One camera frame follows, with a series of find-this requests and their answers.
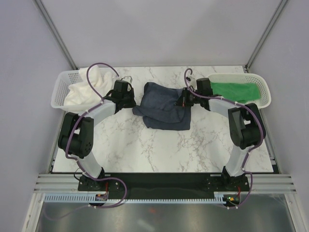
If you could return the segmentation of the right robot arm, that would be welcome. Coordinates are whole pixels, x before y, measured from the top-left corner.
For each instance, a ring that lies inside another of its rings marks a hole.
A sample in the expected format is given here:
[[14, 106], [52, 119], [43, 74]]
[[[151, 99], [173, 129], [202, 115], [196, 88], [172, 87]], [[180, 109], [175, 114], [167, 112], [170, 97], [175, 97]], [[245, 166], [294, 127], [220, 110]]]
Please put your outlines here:
[[249, 153], [259, 147], [266, 136], [259, 108], [255, 103], [241, 104], [214, 95], [208, 78], [196, 80], [197, 90], [193, 88], [192, 81], [192, 77], [184, 78], [186, 87], [175, 105], [192, 107], [199, 104], [207, 111], [228, 119], [230, 138], [234, 146], [222, 171], [224, 176], [221, 178], [221, 186], [225, 190], [233, 190], [239, 183], [237, 177], [246, 173], [245, 164]]

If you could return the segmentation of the white towel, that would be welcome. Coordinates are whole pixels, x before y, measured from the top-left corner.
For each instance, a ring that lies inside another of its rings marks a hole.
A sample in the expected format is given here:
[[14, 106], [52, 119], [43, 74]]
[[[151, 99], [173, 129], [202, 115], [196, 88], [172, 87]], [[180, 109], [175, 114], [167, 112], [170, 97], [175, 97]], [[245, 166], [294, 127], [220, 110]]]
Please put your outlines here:
[[88, 72], [89, 81], [92, 87], [98, 92], [97, 94], [88, 83], [86, 77], [87, 70], [88, 68], [81, 68], [79, 75], [82, 81], [69, 85], [69, 93], [65, 97], [64, 106], [94, 105], [113, 89], [114, 83], [118, 78], [116, 74], [112, 72], [102, 74], [98, 65], [90, 68]]

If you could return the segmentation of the green towel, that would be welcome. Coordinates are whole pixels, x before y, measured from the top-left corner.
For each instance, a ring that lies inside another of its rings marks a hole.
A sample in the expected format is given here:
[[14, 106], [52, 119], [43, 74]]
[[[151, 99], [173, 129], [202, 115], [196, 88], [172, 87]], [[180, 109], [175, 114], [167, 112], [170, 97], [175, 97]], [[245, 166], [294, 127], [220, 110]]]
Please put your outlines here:
[[255, 83], [216, 83], [211, 82], [214, 94], [234, 102], [247, 103], [259, 100], [261, 95]]

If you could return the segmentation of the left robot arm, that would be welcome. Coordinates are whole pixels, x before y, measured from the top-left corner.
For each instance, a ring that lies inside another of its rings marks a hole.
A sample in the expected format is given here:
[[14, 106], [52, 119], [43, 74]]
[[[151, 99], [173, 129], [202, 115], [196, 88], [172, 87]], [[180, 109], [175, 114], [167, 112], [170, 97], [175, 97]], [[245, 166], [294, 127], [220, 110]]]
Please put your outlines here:
[[102, 97], [98, 104], [82, 114], [65, 114], [58, 147], [65, 152], [67, 159], [76, 161], [94, 190], [102, 190], [106, 184], [106, 179], [102, 176], [104, 170], [92, 152], [94, 127], [120, 110], [135, 106], [131, 83], [127, 80], [116, 80], [113, 89]]

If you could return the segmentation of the dark blue towel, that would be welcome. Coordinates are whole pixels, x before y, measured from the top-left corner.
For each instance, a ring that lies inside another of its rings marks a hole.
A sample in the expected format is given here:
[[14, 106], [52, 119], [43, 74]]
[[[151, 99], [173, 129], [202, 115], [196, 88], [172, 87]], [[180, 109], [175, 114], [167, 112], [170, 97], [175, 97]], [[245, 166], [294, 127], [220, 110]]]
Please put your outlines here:
[[190, 129], [191, 108], [175, 105], [182, 91], [148, 82], [140, 105], [135, 106], [132, 113], [141, 116], [147, 128], [187, 131]]

